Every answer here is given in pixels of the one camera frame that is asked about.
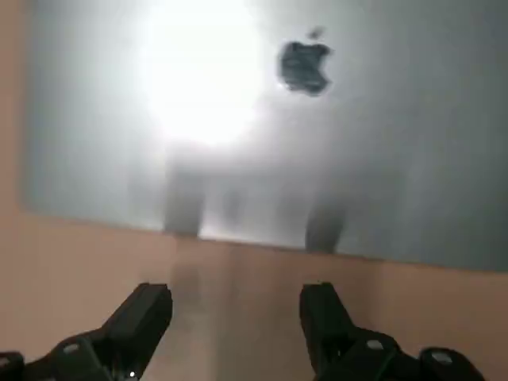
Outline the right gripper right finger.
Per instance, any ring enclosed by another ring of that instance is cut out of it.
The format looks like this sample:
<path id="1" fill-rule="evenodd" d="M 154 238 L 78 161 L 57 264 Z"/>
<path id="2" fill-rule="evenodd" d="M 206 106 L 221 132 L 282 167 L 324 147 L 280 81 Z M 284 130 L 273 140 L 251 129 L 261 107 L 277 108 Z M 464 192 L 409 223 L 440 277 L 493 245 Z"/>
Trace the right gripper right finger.
<path id="1" fill-rule="evenodd" d="M 413 357 L 393 337 L 355 325 L 331 283 L 302 287 L 299 317 L 316 380 L 485 379 L 453 349 L 429 347 Z"/>

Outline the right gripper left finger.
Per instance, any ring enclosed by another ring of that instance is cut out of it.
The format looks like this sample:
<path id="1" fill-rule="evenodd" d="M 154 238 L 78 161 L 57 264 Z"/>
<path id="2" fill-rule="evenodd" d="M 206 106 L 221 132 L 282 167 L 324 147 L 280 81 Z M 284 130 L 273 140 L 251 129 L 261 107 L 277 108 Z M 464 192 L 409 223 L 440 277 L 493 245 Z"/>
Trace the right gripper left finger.
<path id="1" fill-rule="evenodd" d="M 1 379 L 140 380 L 172 313 L 167 285 L 141 283 L 102 326 L 62 340 L 37 360 L 2 352 Z"/>

